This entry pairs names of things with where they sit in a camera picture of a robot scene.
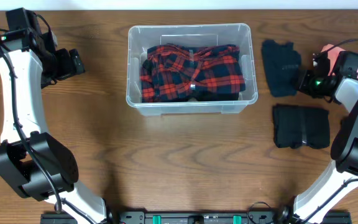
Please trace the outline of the black shirt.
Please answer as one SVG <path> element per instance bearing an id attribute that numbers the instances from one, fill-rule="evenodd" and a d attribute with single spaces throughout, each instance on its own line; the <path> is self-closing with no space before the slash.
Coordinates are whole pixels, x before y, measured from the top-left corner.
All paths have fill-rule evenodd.
<path id="1" fill-rule="evenodd" d="M 293 81 L 298 75 L 301 55 L 294 50 L 294 43 L 279 44 L 274 40 L 265 40 L 262 43 L 261 53 L 271 95 L 295 96 Z"/>

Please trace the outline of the red plaid flannel shirt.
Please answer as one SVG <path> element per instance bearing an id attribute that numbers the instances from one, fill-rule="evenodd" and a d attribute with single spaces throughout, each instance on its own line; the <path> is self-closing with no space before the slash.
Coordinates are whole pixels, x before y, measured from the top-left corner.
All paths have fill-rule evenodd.
<path id="1" fill-rule="evenodd" d="M 236 101 L 246 90 L 239 47 L 157 45 L 147 50 L 139 81 L 143 103 Z"/>

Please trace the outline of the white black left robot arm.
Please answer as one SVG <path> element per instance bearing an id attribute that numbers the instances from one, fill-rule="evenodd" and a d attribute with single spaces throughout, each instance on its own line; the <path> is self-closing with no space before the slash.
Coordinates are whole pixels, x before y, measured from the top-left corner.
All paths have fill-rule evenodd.
<path id="1" fill-rule="evenodd" d="M 22 198 L 51 203 L 45 223 L 112 223 L 105 200 L 79 180 L 73 153 L 49 133 L 42 89 L 85 72 L 76 49 L 59 49 L 55 34 L 42 32 L 43 17 L 18 8 L 6 12 L 0 31 L 4 124 L 0 176 Z"/>

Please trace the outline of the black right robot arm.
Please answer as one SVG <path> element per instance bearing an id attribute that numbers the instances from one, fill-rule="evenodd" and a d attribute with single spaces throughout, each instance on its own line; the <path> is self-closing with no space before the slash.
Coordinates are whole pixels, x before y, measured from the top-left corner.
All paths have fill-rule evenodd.
<path id="1" fill-rule="evenodd" d="M 329 50 L 313 57 L 312 70 L 301 74 L 296 89 L 312 97 L 329 97 L 348 111 L 331 146 L 331 162 L 293 205 L 277 215 L 279 223 L 322 223 L 326 214 L 358 188 L 358 54 L 340 51 L 330 60 Z"/>

